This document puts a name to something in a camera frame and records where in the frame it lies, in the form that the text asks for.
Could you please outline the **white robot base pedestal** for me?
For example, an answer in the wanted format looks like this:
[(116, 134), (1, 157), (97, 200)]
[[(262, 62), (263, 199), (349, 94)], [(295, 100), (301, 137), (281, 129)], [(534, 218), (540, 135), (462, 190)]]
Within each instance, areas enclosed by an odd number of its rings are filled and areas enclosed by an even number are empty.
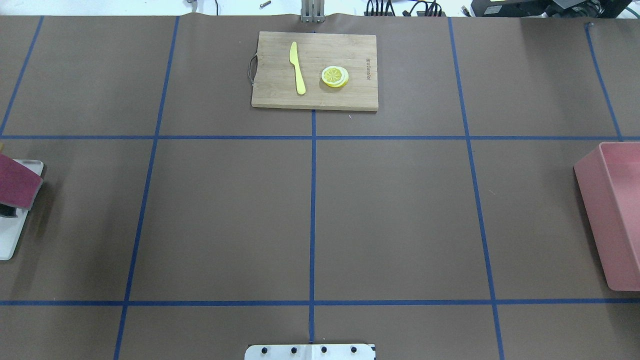
[(247, 347), (245, 360), (375, 360), (373, 344), (256, 344)]

